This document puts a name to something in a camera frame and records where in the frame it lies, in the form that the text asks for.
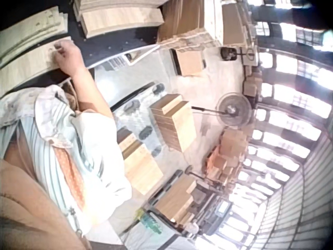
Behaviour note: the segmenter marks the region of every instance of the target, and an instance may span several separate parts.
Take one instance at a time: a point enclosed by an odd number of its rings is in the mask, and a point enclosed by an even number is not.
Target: concrete floor
[[[157,51],[137,64],[118,71],[96,68],[96,82],[110,106],[149,82],[163,83],[168,93],[179,93],[192,106],[215,109],[219,99],[230,92],[240,92],[244,79],[240,60],[221,61],[218,48],[204,51],[207,68],[197,76],[176,76],[169,51]],[[185,153],[169,149],[166,145],[156,161],[163,172],[163,179],[150,193],[143,196],[133,190],[133,197],[117,208],[109,222],[120,234],[133,222],[136,211],[177,169],[193,165],[201,171],[202,161],[209,150],[217,144],[223,130],[215,116],[194,112],[197,138]]]

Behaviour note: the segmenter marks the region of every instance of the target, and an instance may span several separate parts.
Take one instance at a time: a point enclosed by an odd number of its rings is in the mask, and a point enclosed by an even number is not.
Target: hand
[[[80,49],[71,40],[61,40],[55,43],[55,61],[59,68],[69,75],[75,77],[82,70],[86,70]]]

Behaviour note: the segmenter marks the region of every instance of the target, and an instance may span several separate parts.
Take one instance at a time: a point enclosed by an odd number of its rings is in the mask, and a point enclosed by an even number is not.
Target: worker
[[[82,236],[132,195],[116,123],[80,49],[55,49],[79,110],[57,85],[0,99],[1,249],[89,248]]]

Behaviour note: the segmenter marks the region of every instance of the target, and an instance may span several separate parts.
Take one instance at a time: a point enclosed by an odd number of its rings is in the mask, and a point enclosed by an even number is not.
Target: white floor
[[[149,82],[163,83],[169,93],[179,93],[192,106],[215,109],[219,99],[230,92],[240,92],[243,67],[240,60],[221,61],[218,48],[204,51],[207,68],[197,76],[176,76],[169,51],[158,51],[137,64],[118,71],[96,68],[96,82],[110,106]],[[202,161],[209,150],[217,144],[223,125],[215,116],[194,112],[197,139],[182,154],[164,147],[156,161],[164,177],[149,194],[143,196],[133,191],[133,197],[116,209],[109,222],[120,234],[135,219],[136,211],[144,205],[149,196],[168,180],[177,169],[193,165],[195,171],[202,168]]]

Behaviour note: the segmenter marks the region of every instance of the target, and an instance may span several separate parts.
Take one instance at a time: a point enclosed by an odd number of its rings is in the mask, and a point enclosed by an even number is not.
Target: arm
[[[80,49],[68,40],[55,44],[55,60],[59,68],[68,74],[78,95],[80,111],[92,109],[102,115],[113,118],[112,112],[98,90],[94,79],[84,66]]]

